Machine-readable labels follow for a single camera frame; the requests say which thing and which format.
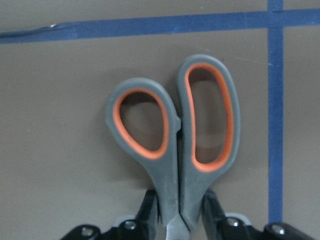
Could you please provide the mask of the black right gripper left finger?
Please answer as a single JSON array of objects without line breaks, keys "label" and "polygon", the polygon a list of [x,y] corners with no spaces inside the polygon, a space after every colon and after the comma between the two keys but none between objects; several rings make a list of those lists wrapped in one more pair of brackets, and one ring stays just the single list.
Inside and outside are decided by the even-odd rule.
[{"label": "black right gripper left finger", "polygon": [[82,224],[70,230],[63,240],[154,240],[158,228],[158,198],[155,190],[147,190],[137,215],[125,217],[108,231],[95,225]]}]

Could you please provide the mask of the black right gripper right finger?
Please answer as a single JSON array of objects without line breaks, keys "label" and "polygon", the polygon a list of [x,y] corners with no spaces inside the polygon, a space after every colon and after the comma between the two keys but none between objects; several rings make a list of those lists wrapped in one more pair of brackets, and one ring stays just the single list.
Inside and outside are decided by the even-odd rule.
[{"label": "black right gripper right finger", "polygon": [[216,193],[208,189],[202,199],[201,217],[208,240],[312,240],[313,237],[284,223],[273,222],[260,231],[238,213],[225,213]]}]

